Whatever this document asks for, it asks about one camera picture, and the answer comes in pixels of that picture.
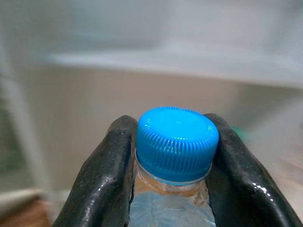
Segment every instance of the bottle neck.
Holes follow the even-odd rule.
[[[163,179],[157,178],[156,176],[147,172],[138,162],[136,165],[137,179],[142,181],[144,186],[141,184],[140,191],[151,189],[156,193],[163,195],[182,195],[182,196],[193,196],[199,191],[199,185],[202,182],[201,179],[191,182],[167,182]]]

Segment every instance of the water bottle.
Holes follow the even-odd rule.
[[[204,179],[218,139],[213,122],[196,111],[147,111],[138,123],[129,227],[215,227]]]

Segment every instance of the clear plastic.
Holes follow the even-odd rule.
[[[165,182],[140,165],[135,169],[129,227],[215,227],[203,179]]]

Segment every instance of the plastic bottle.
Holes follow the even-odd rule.
[[[158,107],[139,120],[130,227],[214,227],[204,182],[219,134],[202,114]]]

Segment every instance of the blue bottle cap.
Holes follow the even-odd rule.
[[[157,178],[190,182],[208,174],[218,140],[216,126],[204,115],[179,107],[158,107],[139,119],[137,160]]]

